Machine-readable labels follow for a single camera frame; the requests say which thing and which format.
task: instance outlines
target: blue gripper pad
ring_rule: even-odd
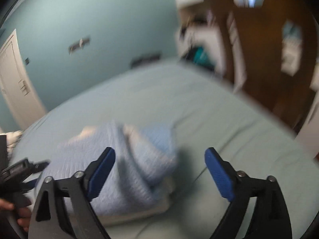
[[[106,156],[102,159],[101,163],[93,173],[87,187],[87,198],[91,201],[97,198],[101,189],[112,170],[115,163],[115,151],[113,148],[107,148],[109,150]]]
[[[228,199],[229,202],[232,202],[235,198],[235,194],[233,192],[233,185],[232,180],[228,176],[228,174],[225,172],[222,164],[220,161],[222,159],[219,156],[215,156],[215,154],[218,155],[218,153],[215,151],[214,153],[211,151],[214,150],[213,148],[208,148],[205,151],[205,163],[206,166],[211,173],[216,186],[223,198]]]

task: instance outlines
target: metal bolt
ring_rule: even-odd
[[[84,172],[83,172],[83,171],[78,171],[78,172],[76,172],[76,173],[74,174],[74,177],[80,178],[80,177],[82,177],[83,175],[84,175]]]
[[[237,175],[239,177],[245,177],[246,176],[246,173],[244,171],[237,171]]]
[[[52,176],[45,177],[44,182],[49,183],[50,181],[52,181],[52,179],[53,179]]]
[[[272,175],[268,176],[267,179],[271,182],[275,182],[276,181],[276,178],[273,177]]]

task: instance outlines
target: door frame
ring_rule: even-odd
[[[2,54],[3,50],[5,49],[5,47],[7,46],[7,44],[9,42],[12,42],[14,57],[15,57],[15,60],[16,60],[16,64],[17,64],[18,70],[20,71],[21,78],[23,78],[23,80],[27,83],[27,86],[28,86],[28,88],[30,90],[29,93],[35,99],[36,106],[39,108],[40,111],[43,112],[43,115],[47,114],[47,110],[44,107],[44,105],[42,104],[42,101],[40,100],[36,90],[34,89],[32,83],[31,83],[31,81],[29,79],[29,76],[27,74],[27,71],[26,71],[26,69],[24,67],[23,60],[22,60],[22,57],[21,57],[21,54],[20,54],[20,50],[19,50],[19,46],[18,46],[18,39],[17,39],[17,31],[16,31],[16,29],[11,33],[9,38],[4,42],[4,44],[0,48],[0,55]],[[1,93],[2,93],[6,103],[8,105],[8,107],[10,109],[10,112],[11,112],[13,118],[15,119],[15,121],[17,122],[17,124],[20,127],[25,126],[25,122],[24,122],[23,117],[16,111],[15,107],[13,107],[9,96],[7,96],[7,94],[5,94],[3,92],[5,89],[4,89],[4,85],[2,83],[1,78],[0,78],[0,87],[1,87]]]

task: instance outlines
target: bed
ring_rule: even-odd
[[[275,176],[285,197],[293,238],[300,238],[319,210],[319,169],[293,134],[244,95],[190,64],[166,60],[131,70],[70,99],[30,126],[12,162],[41,161],[83,127],[112,119],[144,127],[174,125],[179,165],[173,204],[164,214],[107,227],[124,238],[209,238],[228,202],[207,171],[204,152],[214,147],[236,170],[255,178]],[[249,204],[238,238],[252,213]]]

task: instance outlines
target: human hand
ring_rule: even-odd
[[[1,210],[14,210],[14,204],[7,202],[4,199],[0,199],[0,211]],[[31,210],[27,207],[18,209],[19,219],[17,220],[18,224],[23,227],[23,230],[26,232],[29,231]]]

